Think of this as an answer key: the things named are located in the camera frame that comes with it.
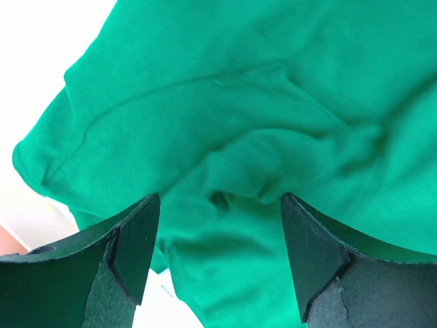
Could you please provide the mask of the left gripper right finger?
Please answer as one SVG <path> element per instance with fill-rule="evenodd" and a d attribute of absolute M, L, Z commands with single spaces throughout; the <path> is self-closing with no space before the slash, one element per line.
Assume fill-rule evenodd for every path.
<path fill-rule="evenodd" d="M 308 327 L 435 327 L 436 257 L 378 240 L 291 193 L 281 217 Z"/>

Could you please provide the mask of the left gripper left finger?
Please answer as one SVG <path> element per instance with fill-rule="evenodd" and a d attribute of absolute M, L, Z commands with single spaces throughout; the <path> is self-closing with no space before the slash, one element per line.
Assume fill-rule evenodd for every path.
<path fill-rule="evenodd" d="M 1 326 L 131 327 L 160 215 L 152 194 L 28 254 L 1 257 Z"/>

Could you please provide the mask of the green t shirt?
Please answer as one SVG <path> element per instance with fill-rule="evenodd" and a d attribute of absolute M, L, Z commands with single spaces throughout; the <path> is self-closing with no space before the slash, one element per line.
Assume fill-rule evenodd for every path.
<path fill-rule="evenodd" d="M 436 253 L 435 1 L 118 1 L 13 151 L 89 227 L 161 198 L 205 327 L 299 327 L 280 199 Z"/>

